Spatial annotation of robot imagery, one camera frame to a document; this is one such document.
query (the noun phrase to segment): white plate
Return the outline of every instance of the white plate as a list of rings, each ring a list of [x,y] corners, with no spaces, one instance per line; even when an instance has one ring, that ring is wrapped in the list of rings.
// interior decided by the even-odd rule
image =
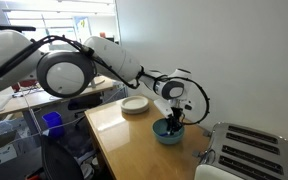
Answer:
[[[121,103],[122,111],[127,114],[138,114],[148,109],[148,100],[142,96],[132,96],[124,99]]]

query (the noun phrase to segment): silver toaster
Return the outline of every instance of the silver toaster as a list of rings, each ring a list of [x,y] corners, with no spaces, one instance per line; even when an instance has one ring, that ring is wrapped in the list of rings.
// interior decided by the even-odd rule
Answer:
[[[288,141],[255,129],[218,123],[200,164],[242,179],[288,180]]]

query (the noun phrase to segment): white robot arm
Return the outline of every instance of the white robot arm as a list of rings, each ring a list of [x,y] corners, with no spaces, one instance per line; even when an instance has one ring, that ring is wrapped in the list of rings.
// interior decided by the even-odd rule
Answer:
[[[44,53],[38,50],[55,40],[65,41],[78,51]],[[169,107],[192,109],[187,100],[191,73],[186,70],[177,69],[168,76],[158,71],[144,71],[125,49],[99,37],[90,37],[81,45],[65,37],[48,36],[39,41],[29,41],[16,31],[0,31],[0,91],[22,80],[37,79],[49,94],[69,98],[80,94],[97,73],[121,80],[134,89],[142,81],[156,94],[169,100]],[[135,85],[128,83],[134,79]]]

